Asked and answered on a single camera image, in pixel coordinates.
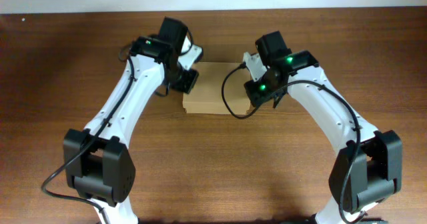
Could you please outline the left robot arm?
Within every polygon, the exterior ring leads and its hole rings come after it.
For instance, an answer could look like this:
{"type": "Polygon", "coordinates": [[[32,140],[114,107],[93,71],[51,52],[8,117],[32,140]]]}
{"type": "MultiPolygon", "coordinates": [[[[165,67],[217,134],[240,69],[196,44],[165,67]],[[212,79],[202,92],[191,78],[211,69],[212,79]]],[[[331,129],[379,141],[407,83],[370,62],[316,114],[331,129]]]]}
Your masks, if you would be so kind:
{"type": "Polygon", "coordinates": [[[157,34],[138,37],[125,70],[100,112],[63,142],[67,184],[97,211],[101,223],[138,223],[129,194],[135,165],[129,143],[147,102],[160,86],[188,94],[198,78],[192,69],[203,55],[189,28],[166,17],[157,34]]]}

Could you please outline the cardboard box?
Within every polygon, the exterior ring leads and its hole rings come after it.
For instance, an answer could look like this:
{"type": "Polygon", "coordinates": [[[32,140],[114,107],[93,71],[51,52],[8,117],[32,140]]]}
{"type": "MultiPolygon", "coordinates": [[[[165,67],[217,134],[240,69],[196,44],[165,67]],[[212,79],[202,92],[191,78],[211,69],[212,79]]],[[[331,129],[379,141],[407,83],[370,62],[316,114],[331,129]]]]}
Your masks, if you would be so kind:
{"type": "Polygon", "coordinates": [[[243,69],[235,73],[238,63],[199,62],[195,70],[199,77],[189,94],[183,96],[183,108],[190,114],[228,115],[231,108],[236,115],[250,109],[244,83],[251,79],[243,69]]]}

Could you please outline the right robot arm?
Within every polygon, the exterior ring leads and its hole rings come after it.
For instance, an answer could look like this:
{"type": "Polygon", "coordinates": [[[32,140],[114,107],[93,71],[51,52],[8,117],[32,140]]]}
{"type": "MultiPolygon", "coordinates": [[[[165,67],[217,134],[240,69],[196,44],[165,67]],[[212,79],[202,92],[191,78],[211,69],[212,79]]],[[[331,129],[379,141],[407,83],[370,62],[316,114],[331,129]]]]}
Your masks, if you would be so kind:
{"type": "Polygon", "coordinates": [[[336,154],[326,206],[306,223],[368,223],[368,210],[402,188],[402,141],[381,132],[338,93],[309,52],[294,53],[280,32],[260,37],[253,55],[244,53],[252,80],[244,87],[255,108],[295,99],[324,132],[336,154]]]}

